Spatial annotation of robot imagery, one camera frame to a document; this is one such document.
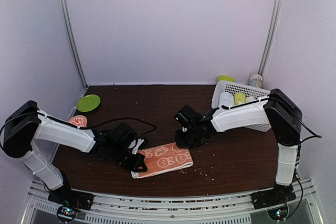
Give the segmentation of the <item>orange patterned towel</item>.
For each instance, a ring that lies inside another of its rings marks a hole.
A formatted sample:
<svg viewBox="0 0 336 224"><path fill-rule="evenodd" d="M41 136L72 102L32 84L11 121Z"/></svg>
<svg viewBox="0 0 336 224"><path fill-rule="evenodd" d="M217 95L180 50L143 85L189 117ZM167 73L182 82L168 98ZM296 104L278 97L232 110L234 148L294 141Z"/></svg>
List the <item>orange patterned towel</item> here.
<svg viewBox="0 0 336 224"><path fill-rule="evenodd" d="M131 172L133 179L161 175L194 165L189 150L179 148L175 143L138 150L138 153L144 155L148 170L146 172Z"/></svg>

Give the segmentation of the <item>orange patterned bowl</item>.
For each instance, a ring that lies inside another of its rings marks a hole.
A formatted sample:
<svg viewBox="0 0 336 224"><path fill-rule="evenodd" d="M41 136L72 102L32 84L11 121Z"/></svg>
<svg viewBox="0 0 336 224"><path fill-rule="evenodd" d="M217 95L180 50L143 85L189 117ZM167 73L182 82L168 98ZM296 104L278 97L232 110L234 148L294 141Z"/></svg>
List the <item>orange patterned bowl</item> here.
<svg viewBox="0 0 336 224"><path fill-rule="evenodd" d="M76 115L70 118L68 123L77 127L87 127L88 120L84 115Z"/></svg>

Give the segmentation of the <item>front metal rail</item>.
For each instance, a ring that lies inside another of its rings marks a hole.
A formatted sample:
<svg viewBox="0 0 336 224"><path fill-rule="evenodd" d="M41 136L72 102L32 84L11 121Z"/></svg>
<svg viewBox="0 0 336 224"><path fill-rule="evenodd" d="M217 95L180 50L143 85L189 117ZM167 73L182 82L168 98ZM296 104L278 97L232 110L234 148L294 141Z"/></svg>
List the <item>front metal rail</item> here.
<svg viewBox="0 0 336 224"><path fill-rule="evenodd" d="M313 186L304 189L297 211L286 221L273 221L268 212L282 207L256 209L254 191L200 197L131 197L94 195L90 210L79 210L70 223L327 223ZM59 204L48 201L42 189L31 188L18 223L62 223Z"/></svg>

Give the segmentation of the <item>white plastic basket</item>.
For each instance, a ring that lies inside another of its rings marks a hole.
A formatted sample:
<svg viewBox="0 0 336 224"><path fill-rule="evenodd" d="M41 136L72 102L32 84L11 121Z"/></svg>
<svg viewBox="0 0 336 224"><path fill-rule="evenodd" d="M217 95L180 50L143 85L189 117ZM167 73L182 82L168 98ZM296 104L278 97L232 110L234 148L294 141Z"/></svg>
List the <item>white plastic basket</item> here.
<svg viewBox="0 0 336 224"><path fill-rule="evenodd" d="M221 92L229 92L232 95L242 92L245 97L252 96L256 100L233 106L227 110L218 106ZM268 90L237 82L219 81L212 96L212 108L216 110L211 120L214 129L217 132L225 132L239 127L246 127L267 132L271 129L271 125L264 110L264 105L267 103L269 93Z"/></svg>

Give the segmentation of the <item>patterned paper cup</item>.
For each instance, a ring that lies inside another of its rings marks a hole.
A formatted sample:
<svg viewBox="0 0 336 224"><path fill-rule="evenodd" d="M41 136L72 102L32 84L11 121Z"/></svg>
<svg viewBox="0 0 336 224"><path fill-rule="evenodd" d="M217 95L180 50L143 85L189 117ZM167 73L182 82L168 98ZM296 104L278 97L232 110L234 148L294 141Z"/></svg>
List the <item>patterned paper cup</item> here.
<svg viewBox="0 0 336 224"><path fill-rule="evenodd" d="M257 88L262 88L263 87L263 82L264 79L261 75L259 74L252 74L249 77L249 85Z"/></svg>

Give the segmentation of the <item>left aluminium frame post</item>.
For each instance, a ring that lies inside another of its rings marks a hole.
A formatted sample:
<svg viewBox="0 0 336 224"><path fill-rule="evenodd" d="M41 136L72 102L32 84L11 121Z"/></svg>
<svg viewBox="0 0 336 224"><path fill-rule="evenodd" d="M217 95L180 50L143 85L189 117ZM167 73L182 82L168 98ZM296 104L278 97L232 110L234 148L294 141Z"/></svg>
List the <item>left aluminium frame post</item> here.
<svg viewBox="0 0 336 224"><path fill-rule="evenodd" d="M85 78L85 74L84 74L84 71L83 71L83 68L82 68L82 64L80 62L78 49L77 49L77 45L76 45L76 41L75 41L75 37L74 37L74 32L73 32L72 25L71 25L67 0L60 0L60 5L61 5L62 15L63 15L64 23L65 23L66 35L67 35L67 39L68 39L68 43L69 43L69 47L70 47L70 52L71 52L72 58L73 58L74 63L75 63L75 68L76 68L77 74L79 76L82 87L84 89L87 89L88 84L87 84L87 81L86 81L86 78Z"/></svg>

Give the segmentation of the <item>right aluminium frame post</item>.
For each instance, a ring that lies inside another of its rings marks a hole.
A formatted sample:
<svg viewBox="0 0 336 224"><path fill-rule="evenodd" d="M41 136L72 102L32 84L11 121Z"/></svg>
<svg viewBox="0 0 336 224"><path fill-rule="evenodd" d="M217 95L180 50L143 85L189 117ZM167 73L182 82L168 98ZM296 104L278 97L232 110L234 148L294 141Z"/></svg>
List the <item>right aluminium frame post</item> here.
<svg viewBox="0 0 336 224"><path fill-rule="evenodd" d="M271 19L269 23L269 29L266 37L265 46L263 49L261 62L258 69L258 74L266 79L268 68L270 65L272 53L275 46L275 36L278 26L281 20L281 14L283 9L284 0L274 0L273 8L271 12Z"/></svg>

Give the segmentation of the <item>white rolled towel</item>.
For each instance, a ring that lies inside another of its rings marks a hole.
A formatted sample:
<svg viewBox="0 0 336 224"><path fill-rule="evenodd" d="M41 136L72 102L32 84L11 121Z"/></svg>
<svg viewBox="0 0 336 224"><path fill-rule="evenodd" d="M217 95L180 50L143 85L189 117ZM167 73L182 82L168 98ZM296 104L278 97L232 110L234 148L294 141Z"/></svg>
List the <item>white rolled towel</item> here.
<svg viewBox="0 0 336 224"><path fill-rule="evenodd" d="M218 106L229 109L235 105L234 96L229 92L221 92L219 95Z"/></svg>

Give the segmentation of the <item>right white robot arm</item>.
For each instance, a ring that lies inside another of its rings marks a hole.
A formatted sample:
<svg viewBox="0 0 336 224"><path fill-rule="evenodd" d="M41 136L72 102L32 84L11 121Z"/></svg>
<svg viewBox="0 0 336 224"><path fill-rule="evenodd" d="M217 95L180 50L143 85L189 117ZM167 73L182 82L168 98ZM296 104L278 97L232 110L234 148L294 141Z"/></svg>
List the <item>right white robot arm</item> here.
<svg viewBox="0 0 336 224"><path fill-rule="evenodd" d="M272 203L279 204L289 196L301 145L301 110L280 90L272 89L267 96L235 106L218 106L204 115L189 105L174 116L181 125L175 132L179 148L204 145L215 133L257 124L269 124L278 144L276 187L269 192Z"/></svg>

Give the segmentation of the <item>green rolled towel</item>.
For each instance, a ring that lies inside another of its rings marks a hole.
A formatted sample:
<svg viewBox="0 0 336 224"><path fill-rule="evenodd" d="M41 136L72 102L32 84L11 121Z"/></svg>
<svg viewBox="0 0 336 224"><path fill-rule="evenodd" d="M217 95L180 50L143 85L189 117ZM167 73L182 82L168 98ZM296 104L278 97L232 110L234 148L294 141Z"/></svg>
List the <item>green rolled towel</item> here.
<svg viewBox="0 0 336 224"><path fill-rule="evenodd" d="M235 105L241 105L246 103L246 97L242 92L237 92L234 94Z"/></svg>

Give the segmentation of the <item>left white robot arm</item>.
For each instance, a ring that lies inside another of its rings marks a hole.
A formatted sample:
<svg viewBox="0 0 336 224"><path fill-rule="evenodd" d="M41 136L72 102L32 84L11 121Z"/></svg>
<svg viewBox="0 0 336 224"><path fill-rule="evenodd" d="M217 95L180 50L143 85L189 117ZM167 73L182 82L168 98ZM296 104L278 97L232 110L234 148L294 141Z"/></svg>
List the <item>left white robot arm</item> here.
<svg viewBox="0 0 336 224"><path fill-rule="evenodd" d="M138 150L146 139L138 136L128 124L120 123L112 130L80 127L55 118L40 110L35 101L27 101L1 127L2 150L19 159L64 205L71 205L75 192L66 184L66 176L54 167L35 144L49 141L97 155L132 172L146 172L145 157Z"/></svg>

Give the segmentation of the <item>blue polka dot towel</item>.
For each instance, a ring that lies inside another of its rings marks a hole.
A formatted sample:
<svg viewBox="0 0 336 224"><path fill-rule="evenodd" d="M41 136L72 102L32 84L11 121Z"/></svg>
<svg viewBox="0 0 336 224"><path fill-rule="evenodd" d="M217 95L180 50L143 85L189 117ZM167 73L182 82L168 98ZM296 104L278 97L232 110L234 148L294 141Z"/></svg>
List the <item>blue polka dot towel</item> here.
<svg viewBox="0 0 336 224"><path fill-rule="evenodd" d="M249 96L249 97L247 97L246 98L246 103L248 103L248 102L252 102L252 101L255 101L256 100L256 98L254 98L254 97L252 97L252 96Z"/></svg>

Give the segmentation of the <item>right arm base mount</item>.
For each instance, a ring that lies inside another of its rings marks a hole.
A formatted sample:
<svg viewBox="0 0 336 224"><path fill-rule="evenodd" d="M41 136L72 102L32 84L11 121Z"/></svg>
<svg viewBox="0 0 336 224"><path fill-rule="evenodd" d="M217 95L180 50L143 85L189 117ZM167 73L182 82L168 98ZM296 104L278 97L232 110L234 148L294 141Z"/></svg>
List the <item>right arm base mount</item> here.
<svg viewBox="0 0 336 224"><path fill-rule="evenodd" d="M296 198L292 185L274 184L272 189L251 194L254 209L266 208L268 217L273 221L284 221L289 216L288 202Z"/></svg>

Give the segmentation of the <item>aluminium frame post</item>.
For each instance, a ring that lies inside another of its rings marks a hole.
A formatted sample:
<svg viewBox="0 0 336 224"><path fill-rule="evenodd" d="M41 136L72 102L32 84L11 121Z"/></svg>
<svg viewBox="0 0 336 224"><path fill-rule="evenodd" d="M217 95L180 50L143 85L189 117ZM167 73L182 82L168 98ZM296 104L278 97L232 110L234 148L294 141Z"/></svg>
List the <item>aluminium frame post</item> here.
<svg viewBox="0 0 336 224"><path fill-rule="evenodd" d="M275 46L275 36L278 26L281 20L281 14L283 9L284 0L274 0L273 8L271 12L271 19L269 23L269 29L266 37L265 46L263 49L261 62L258 69L258 74L266 79L268 68L270 65L272 53Z"/></svg>
<svg viewBox="0 0 336 224"><path fill-rule="evenodd" d="M77 74L79 76L82 87L84 89L87 89L88 84L87 84L87 81L86 81L86 78L85 78L85 74L84 74L84 71L83 71L83 68L82 68L82 64L80 62L78 49L77 49L77 45L76 45L76 41L75 41L75 37L74 37L74 32L73 32L72 25L71 25L67 0L60 0L60 5L61 5L62 15L63 15L64 23L65 23L66 35L67 35L67 39L68 39L68 43L69 43L69 47L70 47L70 52L71 52L72 58L73 58L74 63L75 63L75 68L76 68Z"/></svg>

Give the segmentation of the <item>small green bowl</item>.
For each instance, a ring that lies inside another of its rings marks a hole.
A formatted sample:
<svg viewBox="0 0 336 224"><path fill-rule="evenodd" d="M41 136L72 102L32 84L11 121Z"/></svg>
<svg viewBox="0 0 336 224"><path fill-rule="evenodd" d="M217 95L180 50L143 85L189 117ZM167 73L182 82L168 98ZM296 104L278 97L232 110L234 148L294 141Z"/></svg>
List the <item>small green bowl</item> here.
<svg viewBox="0 0 336 224"><path fill-rule="evenodd" d="M229 82L235 82L235 79L231 76L221 75L217 77L217 81L229 81Z"/></svg>

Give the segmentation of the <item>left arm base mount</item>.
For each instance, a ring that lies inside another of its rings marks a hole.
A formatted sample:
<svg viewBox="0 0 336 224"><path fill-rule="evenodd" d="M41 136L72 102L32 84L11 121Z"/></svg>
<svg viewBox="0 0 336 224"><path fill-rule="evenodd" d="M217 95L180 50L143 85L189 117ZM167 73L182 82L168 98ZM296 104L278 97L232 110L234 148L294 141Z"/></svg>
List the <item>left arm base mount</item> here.
<svg viewBox="0 0 336 224"><path fill-rule="evenodd" d="M90 210L94 195L72 190L69 185L51 190L45 183L44 189L49 193L48 200L59 204L56 217L62 223L69 223L76 219L81 210Z"/></svg>

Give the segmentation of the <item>green plate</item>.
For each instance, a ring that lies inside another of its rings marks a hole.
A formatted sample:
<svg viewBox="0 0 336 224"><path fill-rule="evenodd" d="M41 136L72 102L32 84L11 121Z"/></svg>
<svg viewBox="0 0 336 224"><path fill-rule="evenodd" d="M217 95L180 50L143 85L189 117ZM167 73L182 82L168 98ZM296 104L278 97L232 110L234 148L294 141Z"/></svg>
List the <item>green plate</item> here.
<svg viewBox="0 0 336 224"><path fill-rule="evenodd" d="M96 94L83 96L76 104L76 108L80 112L90 112L96 109L101 103L101 99Z"/></svg>

